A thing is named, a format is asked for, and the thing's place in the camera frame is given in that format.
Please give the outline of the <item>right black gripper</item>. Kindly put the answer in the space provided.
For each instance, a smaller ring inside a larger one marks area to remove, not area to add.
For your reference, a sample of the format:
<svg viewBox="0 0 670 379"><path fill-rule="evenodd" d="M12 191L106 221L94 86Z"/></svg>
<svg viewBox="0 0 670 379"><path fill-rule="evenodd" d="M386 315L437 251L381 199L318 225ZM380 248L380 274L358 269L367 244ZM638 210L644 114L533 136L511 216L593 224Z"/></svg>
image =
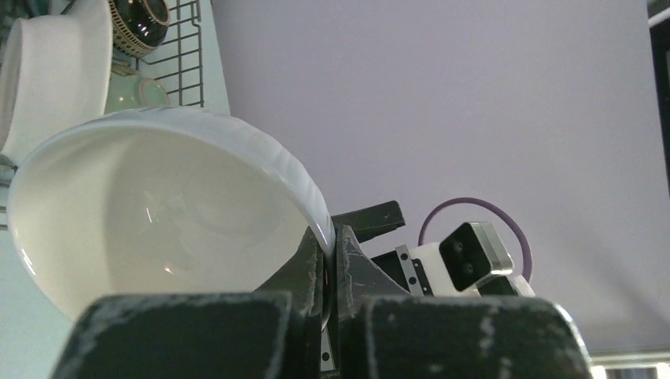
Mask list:
<svg viewBox="0 0 670 379"><path fill-rule="evenodd" d="M358 242L367 242L403 227L405 218L397 201L372 205L332 217L338 230L349 226ZM412 297L433 297L431 285L419 258L412 258L407 246L378 255L372 261Z"/></svg>

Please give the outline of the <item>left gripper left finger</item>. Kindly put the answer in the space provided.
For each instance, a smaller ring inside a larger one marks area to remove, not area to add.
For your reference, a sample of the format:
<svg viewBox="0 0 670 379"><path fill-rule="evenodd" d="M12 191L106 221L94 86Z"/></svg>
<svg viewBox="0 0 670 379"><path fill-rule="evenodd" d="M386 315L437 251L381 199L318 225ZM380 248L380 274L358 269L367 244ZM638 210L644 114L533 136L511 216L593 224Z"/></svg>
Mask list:
<svg viewBox="0 0 670 379"><path fill-rule="evenodd" d="M54 378L317 378L324 258L312 231L256 291L113 295L76 320Z"/></svg>

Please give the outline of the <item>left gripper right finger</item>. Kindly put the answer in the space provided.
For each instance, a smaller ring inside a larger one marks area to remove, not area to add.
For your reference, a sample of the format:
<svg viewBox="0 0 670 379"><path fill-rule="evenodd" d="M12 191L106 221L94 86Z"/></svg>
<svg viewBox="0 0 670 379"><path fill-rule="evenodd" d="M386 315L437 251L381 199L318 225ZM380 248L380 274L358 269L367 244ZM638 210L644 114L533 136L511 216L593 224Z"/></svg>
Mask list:
<svg viewBox="0 0 670 379"><path fill-rule="evenodd" d="M518 296L413 297L337 233L343 378L588 378L585 344L561 306Z"/></svg>

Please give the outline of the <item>small white bowl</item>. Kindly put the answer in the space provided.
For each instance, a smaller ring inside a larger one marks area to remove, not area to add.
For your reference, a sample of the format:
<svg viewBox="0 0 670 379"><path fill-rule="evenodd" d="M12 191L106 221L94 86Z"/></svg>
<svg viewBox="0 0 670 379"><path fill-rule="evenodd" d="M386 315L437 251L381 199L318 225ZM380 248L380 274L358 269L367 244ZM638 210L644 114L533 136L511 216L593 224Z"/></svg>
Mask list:
<svg viewBox="0 0 670 379"><path fill-rule="evenodd" d="M124 294L250 292L336 231L302 163L241 119L200 107L108 114L47 139L9 187L9 235L69 319Z"/></svg>

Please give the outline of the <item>green glazed bowl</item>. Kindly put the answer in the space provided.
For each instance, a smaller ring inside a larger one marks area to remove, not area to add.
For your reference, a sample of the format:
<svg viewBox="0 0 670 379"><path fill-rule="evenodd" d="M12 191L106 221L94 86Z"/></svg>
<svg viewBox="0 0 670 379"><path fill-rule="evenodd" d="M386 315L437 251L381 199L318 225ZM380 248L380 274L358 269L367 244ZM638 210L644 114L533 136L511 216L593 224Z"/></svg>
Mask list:
<svg viewBox="0 0 670 379"><path fill-rule="evenodd" d="M115 63L111 65L105 114L169 105L167 91L158 80L145 77L129 66Z"/></svg>

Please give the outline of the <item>brown patterned bowl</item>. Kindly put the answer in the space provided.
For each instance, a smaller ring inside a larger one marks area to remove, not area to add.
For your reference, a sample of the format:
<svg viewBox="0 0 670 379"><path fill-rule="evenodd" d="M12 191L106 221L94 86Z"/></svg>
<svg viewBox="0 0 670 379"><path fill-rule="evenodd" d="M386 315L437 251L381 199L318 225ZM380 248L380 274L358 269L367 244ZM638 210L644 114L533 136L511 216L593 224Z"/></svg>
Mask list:
<svg viewBox="0 0 670 379"><path fill-rule="evenodd" d="M164 41L171 14L163 0L109 0L113 45L123 54L143 58Z"/></svg>

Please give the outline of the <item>white ceramic plate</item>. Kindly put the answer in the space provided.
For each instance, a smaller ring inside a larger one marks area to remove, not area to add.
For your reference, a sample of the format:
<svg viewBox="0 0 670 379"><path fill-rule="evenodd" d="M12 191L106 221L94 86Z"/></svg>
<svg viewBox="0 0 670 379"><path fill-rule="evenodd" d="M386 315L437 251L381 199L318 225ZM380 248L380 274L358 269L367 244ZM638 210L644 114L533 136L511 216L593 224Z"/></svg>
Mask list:
<svg viewBox="0 0 670 379"><path fill-rule="evenodd" d="M112 62L106 1L13 22L1 66L1 156L20 164L42 142L104 114Z"/></svg>

